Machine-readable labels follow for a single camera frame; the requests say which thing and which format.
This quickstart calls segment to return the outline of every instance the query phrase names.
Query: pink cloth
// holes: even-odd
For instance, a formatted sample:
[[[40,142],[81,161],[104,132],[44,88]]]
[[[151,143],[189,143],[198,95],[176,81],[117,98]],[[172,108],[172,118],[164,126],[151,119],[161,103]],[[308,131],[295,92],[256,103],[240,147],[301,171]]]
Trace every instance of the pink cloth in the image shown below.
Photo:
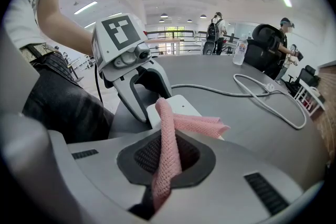
[[[171,179],[182,172],[175,129],[219,138],[230,127],[224,125],[220,118],[174,114],[164,98],[157,100],[155,108],[161,118],[161,155],[152,182],[154,208],[157,211],[170,195]]]

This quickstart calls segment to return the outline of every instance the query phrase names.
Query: cap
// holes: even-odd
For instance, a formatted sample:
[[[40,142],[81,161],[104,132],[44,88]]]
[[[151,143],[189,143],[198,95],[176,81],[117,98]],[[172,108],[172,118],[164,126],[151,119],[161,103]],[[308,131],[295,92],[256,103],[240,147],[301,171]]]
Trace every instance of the cap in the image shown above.
[[[289,20],[288,18],[285,17],[285,18],[282,18],[281,23],[282,23],[282,22],[290,22],[290,20]]]
[[[293,27],[295,28],[294,26],[294,23],[291,22],[288,18],[282,18],[281,22],[280,22],[280,25],[283,25],[283,24],[286,24],[288,27]]]

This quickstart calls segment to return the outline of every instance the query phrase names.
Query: black cable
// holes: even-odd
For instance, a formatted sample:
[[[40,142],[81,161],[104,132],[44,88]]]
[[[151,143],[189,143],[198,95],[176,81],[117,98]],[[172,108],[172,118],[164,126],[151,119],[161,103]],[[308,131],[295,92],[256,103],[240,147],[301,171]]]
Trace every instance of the black cable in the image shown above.
[[[94,75],[95,75],[95,79],[96,79],[96,86],[97,86],[97,91],[98,91],[98,95],[99,95],[99,99],[103,104],[103,99],[101,97],[100,94],[100,89],[99,89],[99,84],[98,84],[98,76],[97,76],[97,63],[94,64]]]

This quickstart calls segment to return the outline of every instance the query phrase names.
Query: white t-shirt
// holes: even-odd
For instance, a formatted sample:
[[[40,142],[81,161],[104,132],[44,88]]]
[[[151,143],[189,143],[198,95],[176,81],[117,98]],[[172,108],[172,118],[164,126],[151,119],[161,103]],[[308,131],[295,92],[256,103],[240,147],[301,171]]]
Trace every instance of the white t-shirt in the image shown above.
[[[217,23],[218,21],[219,21],[219,19],[214,18],[212,22],[215,24],[215,23]],[[226,28],[225,28],[225,21],[224,21],[224,20],[221,20],[217,26],[218,26],[218,30],[219,30],[219,37],[224,37],[223,32],[226,31]]]
[[[45,43],[35,17],[38,1],[12,0],[8,5],[3,27],[17,48],[28,44]]]
[[[290,65],[292,64],[292,62],[291,62],[290,60],[294,61],[294,58],[293,58],[292,55],[287,54],[287,56],[286,56],[286,58],[285,58],[285,61],[284,61],[284,63],[283,63],[283,67],[287,67],[287,68],[289,68]]]

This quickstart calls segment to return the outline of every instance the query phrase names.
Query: black jeans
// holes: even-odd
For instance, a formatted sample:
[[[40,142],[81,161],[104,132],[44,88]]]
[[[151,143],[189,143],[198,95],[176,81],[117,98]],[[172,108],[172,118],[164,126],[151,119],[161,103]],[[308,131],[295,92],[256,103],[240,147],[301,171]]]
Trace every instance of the black jeans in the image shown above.
[[[271,79],[275,80],[276,77],[279,75],[281,69],[282,64],[279,65],[279,63],[276,61],[265,69],[264,74],[269,76]]]
[[[215,47],[214,47],[213,53],[216,53],[217,55],[222,54],[223,41],[224,41],[224,37],[220,37],[218,39],[218,41],[215,42]]]
[[[31,63],[40,74],[23,114],[63,134],[67,143],[107,139],[113,114],[73,80],[67,63],[53,52]]]

